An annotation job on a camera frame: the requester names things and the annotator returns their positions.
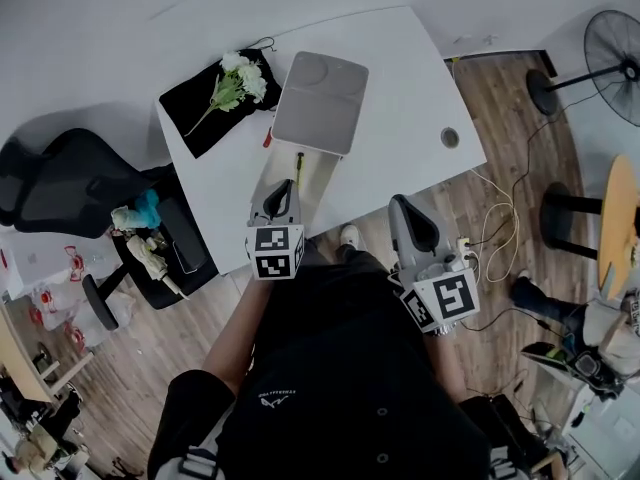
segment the white desk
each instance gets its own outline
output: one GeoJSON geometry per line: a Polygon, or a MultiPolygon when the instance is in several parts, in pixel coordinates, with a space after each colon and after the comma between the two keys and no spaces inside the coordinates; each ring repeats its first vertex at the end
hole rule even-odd
{"type": "MultiPolygon", "coordinates": [[[[462,97],[410,8],[328,20],[275,40],[277,51],[265,55],[280,84],[300,50],[369,68],[353,148],[336,166],[307,236],[386,206],[394,194],[413,194],[485,162],[462,97]],[[441,142],[447,127],[460,137],[455,149],[441,142]]],[[[162,105],[156,102],[156,107],[180,182],[220,273],[242,267],[248,263],[244,241],[251,196],[271,149],[262,144],[273,113],[257,111],[195,159],[162,105]]]]}

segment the black bag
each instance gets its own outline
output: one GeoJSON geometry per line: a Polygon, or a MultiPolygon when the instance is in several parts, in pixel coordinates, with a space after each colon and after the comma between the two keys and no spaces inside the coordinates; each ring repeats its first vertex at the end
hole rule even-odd
{"type": "Polygon", "coordinates": [[[262,78],[267,82],[267,90],[260,103],[254,103],[253,96],[247,95],[244,101],[229,112],[213,110],[188,137],[185,137],[185,134],[189,133],[209,108],[216,77],[219,76],[221,80],[224,76],[220,61],[160,96],[160,103],[176,125],[189,151],[196,158],[209,151],[246,116],[253,114],[256,110],[269,110],[280,100],[282,89],[273,78],[271,68],[262,51],[247,49],[239,50],[238,53],[252,62],[259,62],[262,78]]]}

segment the fan base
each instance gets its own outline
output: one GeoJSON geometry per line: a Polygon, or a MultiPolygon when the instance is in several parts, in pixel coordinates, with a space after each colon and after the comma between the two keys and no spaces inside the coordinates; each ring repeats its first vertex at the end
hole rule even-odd
{"type": "Polygon", "coordinates": [[[545,116],[551,116],[558,110],[558,95],[547,89],[553,87],[549,77],[542,71],[530,69],[527,71],[527,90],[536,108],[545,116]]]}
{"type": "Polygon", "coordinates": [[[573,212],[548,204],[545,199],[547,194],[571,195],[569,189],[563,183],[552,183],[547,187],[540,205],[540,234],[544,244],[550,249],[555,249],[556,240],[568,240],[573,224],[573,212]]]}

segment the blue object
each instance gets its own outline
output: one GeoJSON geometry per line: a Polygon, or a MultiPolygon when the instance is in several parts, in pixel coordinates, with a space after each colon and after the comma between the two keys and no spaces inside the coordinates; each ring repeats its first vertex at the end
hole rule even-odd
{"type": "Polygon", "coordinates": [[[144,227],[155,229],[160,225],[160,222],[162,222],[156,210],[159,201],[158,193],[152,188],[145,190],[142,195],[136,199],[135,207],[145,223],[144,227]]]}

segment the electric fan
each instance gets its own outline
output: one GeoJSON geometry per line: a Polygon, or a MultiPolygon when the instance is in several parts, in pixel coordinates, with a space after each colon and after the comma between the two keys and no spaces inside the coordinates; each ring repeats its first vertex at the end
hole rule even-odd
{"type": "Polygon", "coordinates": [[[619,11],[602,11],[587,25],[584,55],[588,75],[553,85],[542,71],[527,73],[527,89],[544,115],[559,107],[557,90],[593,80],[600,96],[622,119],[640,126],[640,23],[619,11]]]}

